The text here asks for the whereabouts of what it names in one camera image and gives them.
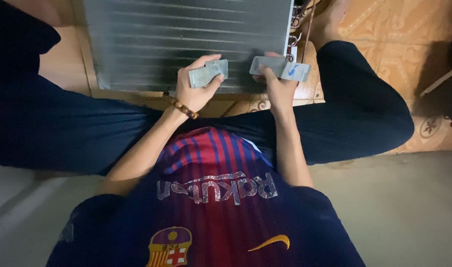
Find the tiled floor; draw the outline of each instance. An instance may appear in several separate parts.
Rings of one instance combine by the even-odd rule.
[[[73,3],[50,0],[62,9],[64,21],[73,22]],[[157,100],[161,93],[124,93],[96,90],[91,86],[92,63],[86,58],[86,32],[82,27],[59,28],[62,42],[41,59],[40,73],[64,89],[93,97],[145,103],[158,109],[168,105]],[[449,69],[446,49],[452,38],[452,0],[352,0],[339,33],[353,42],[380,78],[393,86],[412,110],[416,95]],[[307,82],[300,83],[294,105],[325,101],[316,52],[309,45],[305,63],[312,65]],[[200,114],[207,117],[237,115],[270,108],[265,94],[216,95]],[[390,153],[452,150],[450,121],[441,117],[413,116],[413,137]]]

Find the leg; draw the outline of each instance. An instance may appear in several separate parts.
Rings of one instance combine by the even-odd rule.
[[[61,89],[38,75],[60,40],[0,0],[0,165],[105,174],[161,112]]]
[[[341,18],[336,19],[333,14],[340,11],[339,4],[343,2],[333,1],[322,14],[328,21],[320,21],[320,16],[314,20],[317,23],[310,37],[318,50],[326,103],[294,107],[308,164],[380,154],[405,143],[414,131],[400,95],[377,77],[356,46],[339,41],[337,24]],[[270,111],[223,118],[210,124],[253,141],[275,163],[275,125]]]

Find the wooden bead bracelet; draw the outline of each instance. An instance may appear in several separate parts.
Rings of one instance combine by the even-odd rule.
[[[174,98],[174,97],[169,97],[169,102],[172,106],[174,106],[176,109],[178,109],[179,111],[185,113],[190,119],[197,119],[198,118],[198,113],[191,111],[187,106],[183,105],[183,103],[180,102],[180,100]]]

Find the man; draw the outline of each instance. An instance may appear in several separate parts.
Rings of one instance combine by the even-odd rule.
[[[340,40],[346,4],[333,0],[310,33],[326,103],[293,107],[296,82],[264,67],[270,111],[193,121],[174,106],[92,99],[38,76],[37,56],[59,36],[0,1],[0,164],[107,173],[47,265],[363,266],[307,164],[388,151],[413,122],[399,94]],[[179,71],[177,100],[189,110],[222,77],[191,89],[188,70],[220,57]]]

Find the metal plate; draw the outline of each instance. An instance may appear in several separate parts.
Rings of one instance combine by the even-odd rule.
[[[85,0],[101,89],[169,91],[176,73],[202,55],[228,59],[219,93],[259,93],[254,56],[284,54],[291,0]]]

